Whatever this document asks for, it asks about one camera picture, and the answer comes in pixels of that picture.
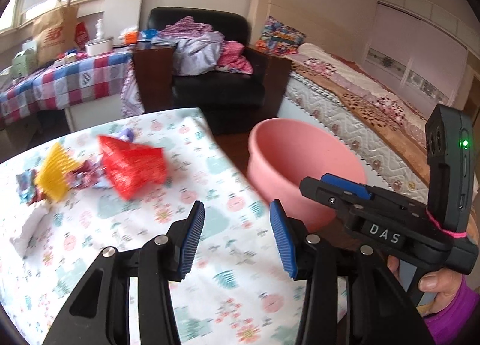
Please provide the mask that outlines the right hand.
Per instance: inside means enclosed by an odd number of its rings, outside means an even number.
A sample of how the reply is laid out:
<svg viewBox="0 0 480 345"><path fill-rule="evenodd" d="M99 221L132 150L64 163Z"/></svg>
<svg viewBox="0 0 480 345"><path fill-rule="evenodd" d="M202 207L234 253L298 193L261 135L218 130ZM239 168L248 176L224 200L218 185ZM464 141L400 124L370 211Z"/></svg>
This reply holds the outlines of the right hand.
<svg viewBox="0 0 480 345"><path fill-rule="evenodd" d="M436 296L429 304L418 307L418 312L423 317L427 317L443 311L456 298L462 280L462 274L449 268L442 268L423 276L418 282L418 289L425 293L434 293Z"/></svg>

